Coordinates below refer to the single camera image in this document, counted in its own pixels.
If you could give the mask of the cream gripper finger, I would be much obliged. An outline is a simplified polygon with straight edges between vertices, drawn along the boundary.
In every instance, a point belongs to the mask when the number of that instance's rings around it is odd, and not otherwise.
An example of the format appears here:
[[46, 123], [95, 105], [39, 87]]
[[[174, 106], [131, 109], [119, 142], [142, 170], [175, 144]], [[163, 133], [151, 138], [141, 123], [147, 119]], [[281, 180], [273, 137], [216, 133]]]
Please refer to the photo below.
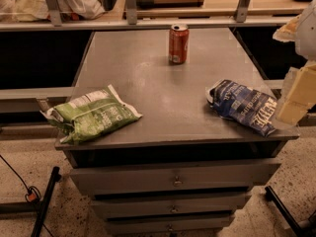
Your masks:
[[276, 105], [276, 126], [296, 126], [316, 105], [316, 64], [291, 67], [285, 75]]
[[273, 39], [281, 42], [295, 41], [295, 34], [300, 16], [292, 18], [285, 25], [280, 27], [273, 34]]

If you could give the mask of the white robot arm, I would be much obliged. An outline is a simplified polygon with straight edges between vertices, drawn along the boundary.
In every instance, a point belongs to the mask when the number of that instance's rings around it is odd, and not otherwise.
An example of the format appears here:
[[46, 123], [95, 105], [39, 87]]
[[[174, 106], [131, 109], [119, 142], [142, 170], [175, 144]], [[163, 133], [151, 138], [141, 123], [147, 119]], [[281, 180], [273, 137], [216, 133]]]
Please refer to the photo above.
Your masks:
[[316, 0], [273, 34], [273, 39], [295, 44], [295, 52], [307, 62], [290, 68], [285, 75], [281, 97], [277, 101], [273, 126], [287, 129], [296, 126], [316, 105]]

